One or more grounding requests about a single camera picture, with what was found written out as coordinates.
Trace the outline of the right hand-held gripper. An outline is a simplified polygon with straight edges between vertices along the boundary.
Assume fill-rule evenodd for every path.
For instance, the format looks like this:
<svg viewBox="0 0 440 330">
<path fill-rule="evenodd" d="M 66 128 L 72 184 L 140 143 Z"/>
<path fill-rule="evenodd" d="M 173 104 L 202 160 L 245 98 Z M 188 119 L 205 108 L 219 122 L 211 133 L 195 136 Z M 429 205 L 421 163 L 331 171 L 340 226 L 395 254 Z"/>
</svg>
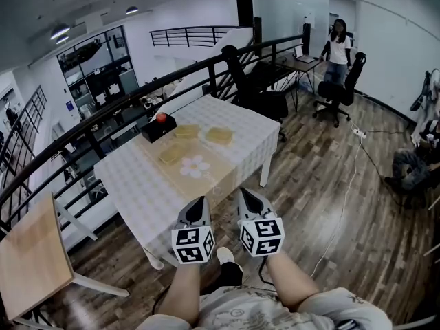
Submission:
<svg viewBox="0 0 440 330">
<path fill-rule="evenodd" d="M 278 254 L 285 239 L 283 220 L 271 202 L 259 193 L 240 188 L 236 192 L 239 238 L 253 257 Z"/>
</svg>

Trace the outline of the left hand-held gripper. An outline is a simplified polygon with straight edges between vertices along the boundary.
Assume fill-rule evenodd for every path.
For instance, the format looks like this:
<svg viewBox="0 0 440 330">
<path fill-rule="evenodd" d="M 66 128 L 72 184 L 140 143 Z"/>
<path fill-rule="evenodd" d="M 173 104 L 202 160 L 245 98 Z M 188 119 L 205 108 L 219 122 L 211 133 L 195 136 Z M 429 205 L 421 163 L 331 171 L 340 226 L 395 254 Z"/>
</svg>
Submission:
<svg viewBox="0 0 440 330">
<path fill-rule="evenodd" d="M 180 264 L 200 264 L 209 261 L 215 238 L 206 197 L 193 199 L 179 212 L 171 236 L 173 251 Z"/>
</svg>

